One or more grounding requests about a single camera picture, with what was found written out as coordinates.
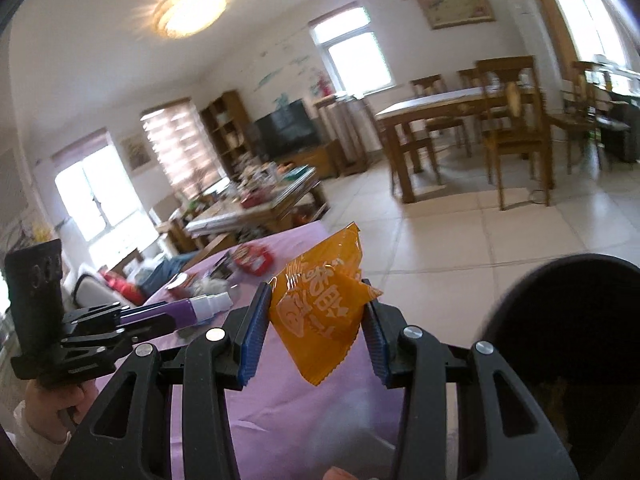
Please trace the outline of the person right hand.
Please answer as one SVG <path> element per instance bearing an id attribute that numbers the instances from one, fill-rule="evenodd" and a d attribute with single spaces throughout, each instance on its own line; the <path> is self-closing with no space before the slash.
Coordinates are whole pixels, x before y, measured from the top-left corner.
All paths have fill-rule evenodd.
<path id="1" fill-rule="evenodd" d="M 322 480 L 358 480 L 358 478 L 342 468 L 332 466 L 324 473 Z"/>

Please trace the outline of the person left hand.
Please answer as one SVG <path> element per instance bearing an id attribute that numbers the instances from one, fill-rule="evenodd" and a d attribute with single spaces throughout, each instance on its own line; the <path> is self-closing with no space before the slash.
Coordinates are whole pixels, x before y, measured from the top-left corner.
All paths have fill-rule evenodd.
<path id="1" fill-rule="evenodd" d="M 59 412 L 73 408 L 72 419 L 79 424 L 99 394 L 94 380 L 80 385 L 44 388 L 36 380 L 30 380 L 25 392 L 24 417 L 28 426 L 40 437 L 54 444 L 62 444 L 68 434 Z"/>

